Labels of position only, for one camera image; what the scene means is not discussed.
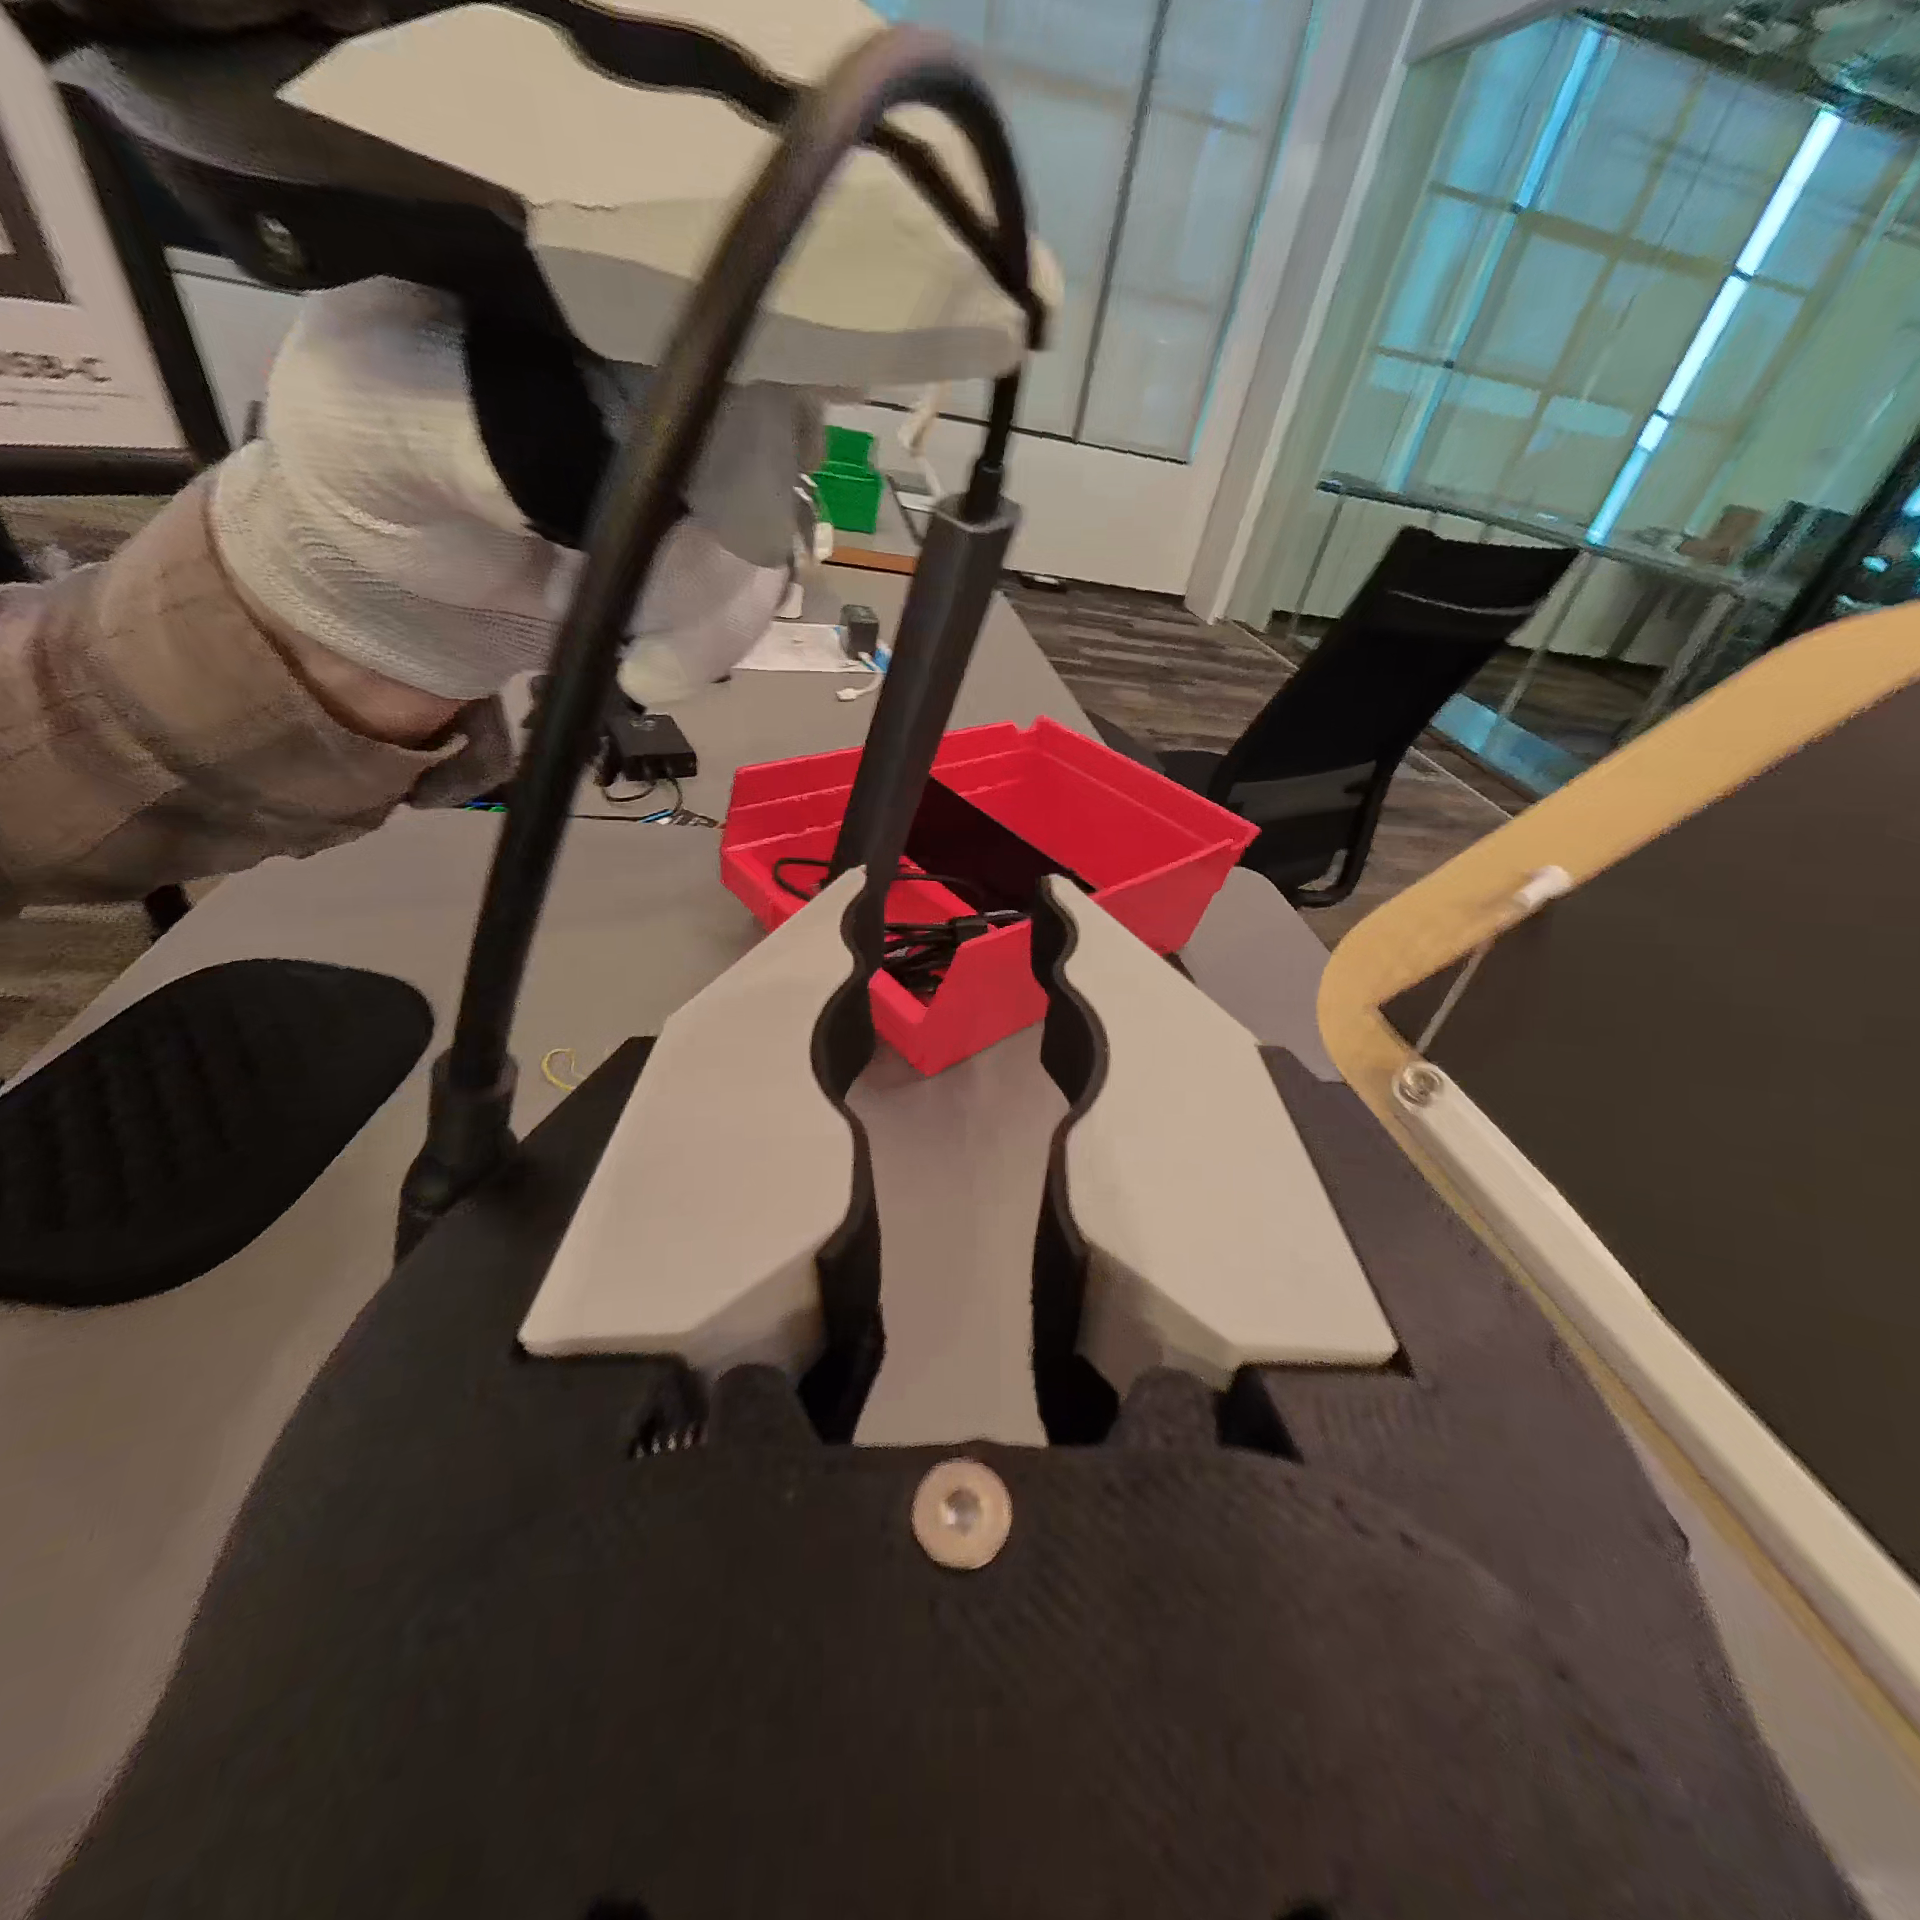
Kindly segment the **white adjustable stand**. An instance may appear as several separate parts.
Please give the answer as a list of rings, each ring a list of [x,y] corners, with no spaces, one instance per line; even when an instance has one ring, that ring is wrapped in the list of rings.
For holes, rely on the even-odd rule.
[[[1387,1080],[1408,1153],[1510,1273],[1617,1385],[1638,1423],[1685,1465],[1910,1733],[1917,1591],[1885,1548],[1688,1345],[1569,1199],[1439,1068],[1413,1055]]]

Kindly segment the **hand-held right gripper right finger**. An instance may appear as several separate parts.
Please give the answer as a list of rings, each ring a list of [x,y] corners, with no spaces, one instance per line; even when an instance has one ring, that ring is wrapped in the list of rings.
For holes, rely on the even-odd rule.
[[[1252,1032],[1064,878],[1029,932],[1064,1103],[1029,1289],[1046,1443],[1104,1443],[1145,1375],[1180,1374],[1229,1443],[1273,1447],[1263,1375],[1392,1371],[1400,1341]]]

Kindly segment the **grey usb hub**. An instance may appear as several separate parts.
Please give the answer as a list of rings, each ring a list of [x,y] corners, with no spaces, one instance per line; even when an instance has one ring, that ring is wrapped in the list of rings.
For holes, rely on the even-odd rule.
[[[881,934],[905,837],[1016,525],[1020,509],[1008,497],[971,517],[964,497],[948,496],[927,519],[830,862],[832,878],[861,878],[853,925],[864,939]]]

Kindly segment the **person's left forearm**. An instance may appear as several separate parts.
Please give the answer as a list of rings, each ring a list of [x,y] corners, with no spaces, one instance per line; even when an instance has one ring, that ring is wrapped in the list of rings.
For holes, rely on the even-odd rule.
[[[512,769],[495,694],[392,727],[373,672],[261,625],[211,493],[205,473],[110,559],[5,588],[7,918],[340,848]]]

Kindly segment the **black white marker sign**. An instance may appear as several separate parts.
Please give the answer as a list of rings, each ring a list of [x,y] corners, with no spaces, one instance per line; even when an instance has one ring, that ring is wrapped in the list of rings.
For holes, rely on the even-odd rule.
[[[228,445],[111,145],[5,17],[5,496],[167,496]]]

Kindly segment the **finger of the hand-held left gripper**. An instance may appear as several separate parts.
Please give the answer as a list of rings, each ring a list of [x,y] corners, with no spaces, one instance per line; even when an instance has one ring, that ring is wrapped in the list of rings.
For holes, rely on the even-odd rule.
[[[1051,315],[1061,277],[1033,233],[1016,152],[980,70],[955,43],[884,20],[865,5],[571,5],[568,33],[590,63],[669,104],[709,100],[744,128],[787,132],[833,68],[854,59],[872,80],[894,57],[894,93],[849,142],[822,212],[845,212],[872,268],[905,241],[955,245],[966,271],[1025,317]],[[905,241],[881,241],[881,208]]]
[[[568,7],[446,5],[335,45],[280,97],[502,187],[525,215],[535,265],[576,344],[657,365],[684,301],[787,132],[612,80],[576,48]],[[843,62],[795,115],[814,124],[830,84],[875,84],[894,63],[880,55],[870,80]],[[872,268],[849,216],[822,212],[848,145],[827,160],[820,197],[759,297],[735,376],[918,385],[1020,368],[1049,315],[1025,317],[1001,301],[955,245],[905,241],[894,197],[856,193],[856,209],[884,209],[880,239],[905,241],[894,265]]]

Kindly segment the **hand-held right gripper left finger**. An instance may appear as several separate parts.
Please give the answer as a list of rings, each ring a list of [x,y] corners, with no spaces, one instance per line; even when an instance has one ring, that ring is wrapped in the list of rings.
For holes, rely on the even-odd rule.
[[[651,1045],[518,1343],[780,1371],[853,1440],[877,1381],[880,1217],[848,1094],[875,1054],[868,875],[827,879]]]

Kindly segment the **person's left hand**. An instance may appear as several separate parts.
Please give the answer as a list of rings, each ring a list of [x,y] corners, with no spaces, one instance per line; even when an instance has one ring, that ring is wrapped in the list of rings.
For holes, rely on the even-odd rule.
[[[446,292],[361,278],[302,299],[262,422],[217,470],[211,533],[287,633],[446,701],[544,670],[595,500],[657,376]],[[825,404],[726,385],[627,617],[619,688],[669,709],[735,670],[799,549]]]

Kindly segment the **red storage bin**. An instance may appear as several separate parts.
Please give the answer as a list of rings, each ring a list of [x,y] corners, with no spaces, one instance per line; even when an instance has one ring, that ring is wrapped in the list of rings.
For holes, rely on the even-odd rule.
[[[735,769],[719,875],[766,929],[825,881],[856,777],[859,748]],[[1075,875],[1151,952],[1185,945],[1257,829],[1224,807],[1104,743],[1040,718],[943,735],[923,800],[943,788]],[[872,1023],[923,1075],[943,1072],[1043,1020],[1024,918],[960,943],[925,987],[877,974]]]

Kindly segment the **green bin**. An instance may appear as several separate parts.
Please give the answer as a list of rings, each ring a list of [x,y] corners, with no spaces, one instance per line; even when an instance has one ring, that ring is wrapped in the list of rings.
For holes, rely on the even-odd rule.
[[[875,437],[859,428],[830,422],[822,429],[822,457],[808,473],[817,517],[837,535],[877,533],[884,478],[875,467]]]

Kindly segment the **black quilted pad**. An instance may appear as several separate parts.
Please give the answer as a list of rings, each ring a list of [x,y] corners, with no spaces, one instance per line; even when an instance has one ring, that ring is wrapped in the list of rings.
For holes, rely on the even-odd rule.
[[[435,1038],[411,982],[247,958],[179,975],[1,1097],[1,1301],[156,1297],[241,1252]]]

